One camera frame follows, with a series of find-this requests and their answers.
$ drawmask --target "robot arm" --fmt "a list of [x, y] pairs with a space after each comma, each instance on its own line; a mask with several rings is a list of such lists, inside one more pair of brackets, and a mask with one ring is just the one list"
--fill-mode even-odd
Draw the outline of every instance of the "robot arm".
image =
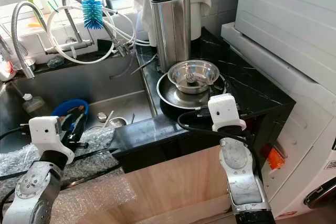
[[[208, 102], [213, 131], [246, 124], [239, 118], [235, 98], [230, 94], [211, 97]], [[275, 224], [271, 207], [259, 177], [253, 173], [253, 155], [239, 140], [221, 139], [219, 161], [227, 175], [227, 190], [238, 224]]]
[[41, 159], [31, 165], [16, 185], [14, 201], [3, 224], [48, 224], [60, 192], [62, 171], [74, 158], [73, 151], [61, 143], [63, 132], [57, 116], [30, 119], [29, 128]]

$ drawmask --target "knife block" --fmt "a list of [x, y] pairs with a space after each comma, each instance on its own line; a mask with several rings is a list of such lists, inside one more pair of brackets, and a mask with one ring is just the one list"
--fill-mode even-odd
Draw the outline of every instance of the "knife block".
[[190, 0], [150, 0], [162, 72], [191, 53]]

